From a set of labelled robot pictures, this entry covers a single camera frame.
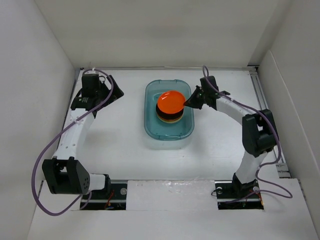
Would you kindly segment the black plate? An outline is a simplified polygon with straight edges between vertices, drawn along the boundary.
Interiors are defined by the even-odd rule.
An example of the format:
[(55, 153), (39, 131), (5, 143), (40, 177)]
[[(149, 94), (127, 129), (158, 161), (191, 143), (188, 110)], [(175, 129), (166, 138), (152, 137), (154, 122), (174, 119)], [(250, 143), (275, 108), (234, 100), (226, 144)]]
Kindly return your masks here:
[(180, 111), (178, 111), (176, 113), (166, 113), (166, 112), (160, 110), (158, 105), (156, 105), (155, 110), (156, 110), (156, 114), (158, 116), (160, 116), (163, 119), (169, 119), (169, 120), (179, 118), (179, 117), (183, 116), (183, 113), (184, 113), (184, 109), (183, 108), (182, 108), (182, 110), (180, 110)]

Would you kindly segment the orange plate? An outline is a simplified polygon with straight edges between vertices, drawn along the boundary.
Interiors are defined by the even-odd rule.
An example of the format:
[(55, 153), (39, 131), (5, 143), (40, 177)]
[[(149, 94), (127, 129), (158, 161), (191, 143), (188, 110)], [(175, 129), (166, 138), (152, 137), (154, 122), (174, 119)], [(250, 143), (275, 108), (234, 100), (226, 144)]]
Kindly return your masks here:
[(181, 119), (183, 118), (183, 116), (180, 116), (180, 117), (175, 118), (175, 119), (165, 119), (165, 118), (162, 118), (162, 117), (160, 117), (160, 116), (158, 116), (158, 118), (159, 118), (159, 119), (163, 119), (163, 120), (165, 120), (165, 121), (175, 121), (175, 120), (181, 120)]
[(176, 90), (170, 90), (160, 95), (157, 106), (165, 114), (176, 114), (184, 109), (185, 96)]

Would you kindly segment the green plate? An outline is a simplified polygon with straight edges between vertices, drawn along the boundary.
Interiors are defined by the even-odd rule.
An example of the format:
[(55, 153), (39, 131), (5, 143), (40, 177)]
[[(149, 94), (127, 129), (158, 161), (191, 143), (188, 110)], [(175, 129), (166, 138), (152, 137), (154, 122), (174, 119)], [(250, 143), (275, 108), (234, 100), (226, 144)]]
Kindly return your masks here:
[(160, 122), (165, 123), (165, 124), (175, 124), (178, 123), (180, 119), (174, 120), (174, 121), (166, 121), (164, 119), (160, 119)]

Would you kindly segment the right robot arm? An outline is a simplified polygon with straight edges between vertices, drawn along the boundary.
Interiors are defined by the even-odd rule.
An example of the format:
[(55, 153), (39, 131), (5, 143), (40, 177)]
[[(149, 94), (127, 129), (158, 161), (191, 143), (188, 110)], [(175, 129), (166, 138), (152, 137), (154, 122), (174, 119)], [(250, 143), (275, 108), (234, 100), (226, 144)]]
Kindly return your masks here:
[(229, 95), (227, 91), (219, 91), (214, 76), (202, 77), (200, 86), (196, 86), (184, 106), (200, 110), (207, 105), (241, 124), (244, 155), (231, 184), (232, 193), (240, 198), (254, 187), (257, 170), (279, 140), (276, 139), (278, 132), (271, 110), (257, 110)]

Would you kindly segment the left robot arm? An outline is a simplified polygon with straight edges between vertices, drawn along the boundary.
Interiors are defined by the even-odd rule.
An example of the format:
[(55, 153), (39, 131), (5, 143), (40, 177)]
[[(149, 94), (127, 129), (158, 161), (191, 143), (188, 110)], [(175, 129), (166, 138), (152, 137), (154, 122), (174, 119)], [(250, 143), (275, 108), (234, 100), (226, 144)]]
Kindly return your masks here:
[(81, 89), (70, 105), (67, 130), (62, 134), (52, 158), (42, 163), (52, 194), (86, 195), (95, 192), (103, 199), (111, 194), (109, 175), (89, 173), (78, 156), (98, 111), (123, 95), (111, 75), (98, 69), (83, 72)]

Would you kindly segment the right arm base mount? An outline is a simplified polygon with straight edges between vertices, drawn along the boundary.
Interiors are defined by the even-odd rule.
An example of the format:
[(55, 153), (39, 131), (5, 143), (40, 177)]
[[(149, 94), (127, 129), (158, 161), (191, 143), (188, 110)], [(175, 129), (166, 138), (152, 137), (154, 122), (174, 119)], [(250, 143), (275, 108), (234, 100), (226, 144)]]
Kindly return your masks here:
[(217, 180), (211, 192), (217, 199), (218, 210), (263, 210), (261, 195), (255, 193), (259, 184), (255, 180), (244, 188), (238, 188), (232, 180)]

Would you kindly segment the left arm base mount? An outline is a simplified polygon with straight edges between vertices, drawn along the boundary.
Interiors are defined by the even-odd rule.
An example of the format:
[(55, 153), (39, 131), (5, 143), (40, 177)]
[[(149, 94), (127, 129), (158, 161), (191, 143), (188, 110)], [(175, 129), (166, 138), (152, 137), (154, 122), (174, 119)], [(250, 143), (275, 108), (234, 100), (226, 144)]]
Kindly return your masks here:
[(127, 205), (128, 181), (112, 180), (109, 193), (94, 190), (82, 197), (80, 210), (84, 211), (124, 211)]

